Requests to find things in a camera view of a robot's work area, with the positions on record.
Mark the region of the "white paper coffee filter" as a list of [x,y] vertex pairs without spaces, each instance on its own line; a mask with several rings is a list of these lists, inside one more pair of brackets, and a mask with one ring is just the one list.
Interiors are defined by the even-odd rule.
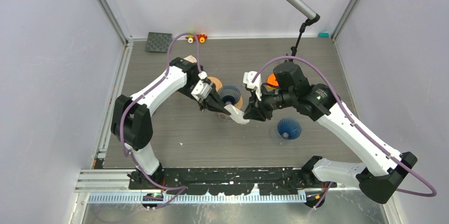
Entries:
[[238,124],[248,124],[250,122],[249,119],[244,119],[244,112],[240,109],[237,109],[235,106],[229,104],[224,107],[228,112],[228,116]]

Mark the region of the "orange coffee filter box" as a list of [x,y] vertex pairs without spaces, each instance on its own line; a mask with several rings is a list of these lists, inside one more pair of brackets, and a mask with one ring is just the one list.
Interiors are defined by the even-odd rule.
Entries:
[[192,56],[192,55],[187,56],[184,59],[189,61],[189,62],[191,62],[191,63],[197,63],[197,59],[194,56]]

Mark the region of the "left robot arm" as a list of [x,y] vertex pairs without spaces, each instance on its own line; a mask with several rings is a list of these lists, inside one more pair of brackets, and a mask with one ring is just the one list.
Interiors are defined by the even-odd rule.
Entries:
[[229,114],[225,103],[194,57],[177,57],[153,82],[131,96],[120,95],[114,104],[111,132],[122,143],[126,156],[135,160],[142,182],[150,189],[163,180],[163,166],[151,146],[152,116],[172,94],[180,92],[194,100],[201,111]]

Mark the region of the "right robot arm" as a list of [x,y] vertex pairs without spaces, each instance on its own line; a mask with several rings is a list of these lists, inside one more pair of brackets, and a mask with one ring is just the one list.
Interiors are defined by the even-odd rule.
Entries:
[[251,92],[244,119],[266,121],[275,110],[295,108],[336,135],[361,160],[345,163],[312,156],[301,168],[304,184],[316,187],[321,182],[337,182],[358,187],[376,203],[387,203],[407,176],[406,168],[413,168],[417,157],[388,146],[360,124],[345,103],[338,103],[339,97],[332,94],[329,86],[310,84],[294,62],[277,65],[273,74],[278,85],[271,89],[266,88],[255,71],[244,74],[243,86]]

